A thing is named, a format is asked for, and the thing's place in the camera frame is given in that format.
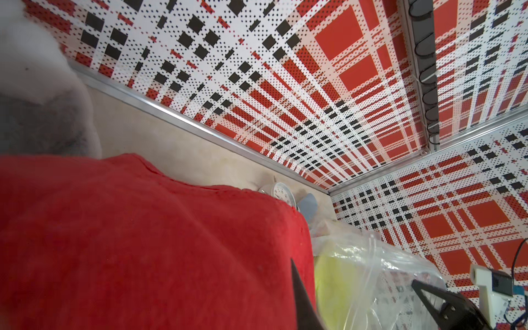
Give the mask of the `red garment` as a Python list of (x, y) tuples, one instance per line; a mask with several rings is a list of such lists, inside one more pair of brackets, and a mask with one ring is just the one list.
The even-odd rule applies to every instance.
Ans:
[(297, 329), (293, 207), (172, 180), (136, 154), (1, 158), (2, 329)]

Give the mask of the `clear plastic vacuum bag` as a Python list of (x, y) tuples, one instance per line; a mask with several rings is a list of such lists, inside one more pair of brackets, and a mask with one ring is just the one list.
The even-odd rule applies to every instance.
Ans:
[(411, 287), (413, 280), (444, 289), (438, 268), (427, 259), (385, 243), (379, 232), (337, 221), (309, 227), (313, 256), (328, 243), (355, 248), (371, 268), (366, 329), (436, 329), (437, 324)]

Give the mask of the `yellow garment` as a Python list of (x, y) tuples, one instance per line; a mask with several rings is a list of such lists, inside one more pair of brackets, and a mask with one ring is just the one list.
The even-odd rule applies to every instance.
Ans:
[(366, 329), (371, 268), (355, 248), (328, 243), (314, 257), (316, 306), (327, 329)]

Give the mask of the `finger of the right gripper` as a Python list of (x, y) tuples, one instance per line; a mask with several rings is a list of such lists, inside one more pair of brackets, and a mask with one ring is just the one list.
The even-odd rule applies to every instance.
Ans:
[(419, 280), (413, 280), (411, 287), (439, 329), (491, 329), (479, 308), (465, 296)]

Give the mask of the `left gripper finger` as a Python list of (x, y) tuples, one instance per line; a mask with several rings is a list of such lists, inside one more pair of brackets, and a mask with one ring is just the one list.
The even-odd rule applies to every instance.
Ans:
[(293, 259), (291, 259), (291, 272), (296, 306), (297, 330), (323, 330), (323, 323), (308, 297)]

